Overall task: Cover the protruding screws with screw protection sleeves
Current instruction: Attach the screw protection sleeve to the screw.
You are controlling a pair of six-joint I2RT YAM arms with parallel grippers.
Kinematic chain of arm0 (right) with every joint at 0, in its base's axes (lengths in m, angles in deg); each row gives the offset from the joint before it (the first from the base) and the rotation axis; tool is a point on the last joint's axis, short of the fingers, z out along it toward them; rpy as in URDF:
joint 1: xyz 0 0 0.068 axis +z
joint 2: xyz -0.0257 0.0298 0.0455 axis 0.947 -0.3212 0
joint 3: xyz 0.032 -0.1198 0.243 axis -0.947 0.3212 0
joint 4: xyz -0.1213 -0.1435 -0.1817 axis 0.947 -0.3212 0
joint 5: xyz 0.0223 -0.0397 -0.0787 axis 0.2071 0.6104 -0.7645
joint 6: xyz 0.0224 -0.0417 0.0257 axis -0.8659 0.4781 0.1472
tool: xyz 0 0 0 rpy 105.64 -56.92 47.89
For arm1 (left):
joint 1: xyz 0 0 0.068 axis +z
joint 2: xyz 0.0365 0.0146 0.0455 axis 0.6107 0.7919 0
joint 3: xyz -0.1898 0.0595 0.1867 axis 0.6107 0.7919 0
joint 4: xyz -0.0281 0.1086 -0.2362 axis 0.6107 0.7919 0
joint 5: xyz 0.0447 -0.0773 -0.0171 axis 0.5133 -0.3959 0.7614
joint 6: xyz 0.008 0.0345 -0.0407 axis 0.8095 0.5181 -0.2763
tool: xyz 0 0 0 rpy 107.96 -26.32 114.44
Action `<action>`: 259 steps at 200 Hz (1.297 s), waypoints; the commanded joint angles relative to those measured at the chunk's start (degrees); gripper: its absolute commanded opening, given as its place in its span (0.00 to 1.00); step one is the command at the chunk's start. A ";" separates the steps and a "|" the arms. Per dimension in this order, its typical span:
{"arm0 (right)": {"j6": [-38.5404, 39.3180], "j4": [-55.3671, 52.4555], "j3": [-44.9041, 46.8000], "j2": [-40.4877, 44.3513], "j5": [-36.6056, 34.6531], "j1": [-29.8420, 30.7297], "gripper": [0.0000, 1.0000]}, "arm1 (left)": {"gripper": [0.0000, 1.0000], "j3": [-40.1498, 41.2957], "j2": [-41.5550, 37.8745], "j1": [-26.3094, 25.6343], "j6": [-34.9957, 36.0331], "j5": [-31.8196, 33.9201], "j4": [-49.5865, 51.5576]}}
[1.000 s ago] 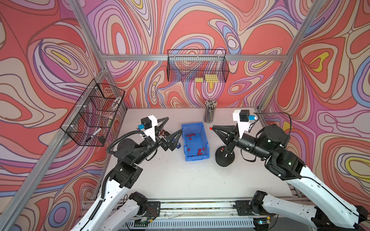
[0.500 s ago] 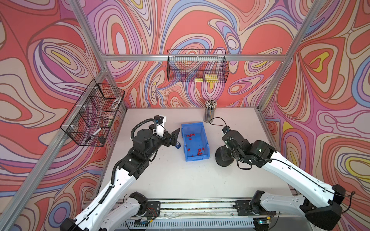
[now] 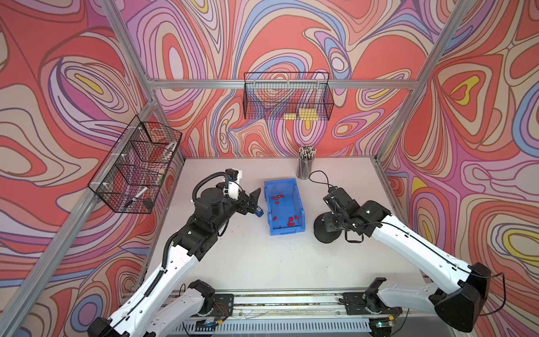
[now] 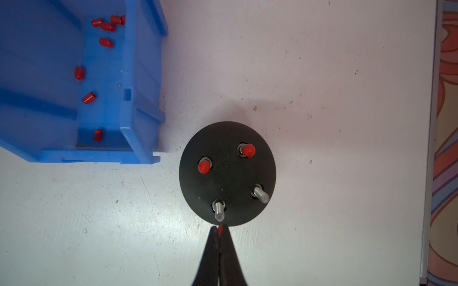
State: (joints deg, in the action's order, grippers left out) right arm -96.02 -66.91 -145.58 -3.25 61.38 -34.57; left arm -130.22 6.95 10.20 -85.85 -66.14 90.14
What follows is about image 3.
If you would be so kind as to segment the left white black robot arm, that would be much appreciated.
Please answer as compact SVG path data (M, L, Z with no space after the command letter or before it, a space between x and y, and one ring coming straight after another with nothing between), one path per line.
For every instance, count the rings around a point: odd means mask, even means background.
M167 239L161 265L120 309L110 317L96 318L89 336L168 336L193 315L210 313L215 290L200 279L166 304L172 291L209 252L236 214L262 216L258 206L261 189L229 196L223 188L193 194L195 211L178 232Z

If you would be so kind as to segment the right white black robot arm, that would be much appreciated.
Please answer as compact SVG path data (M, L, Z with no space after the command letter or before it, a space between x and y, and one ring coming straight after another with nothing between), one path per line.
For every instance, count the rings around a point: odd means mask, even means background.
M481 263L470 265L436 247L410 230L389 209L372 200L359 206L354 200L328 199L329 212L314 222L314 235L324 244L341 234L357 233L385 244L426 274L431 283L409 285L377 277L358 306L372 314L404 307L436 314L455 330L473 330L488 299L492 272Z

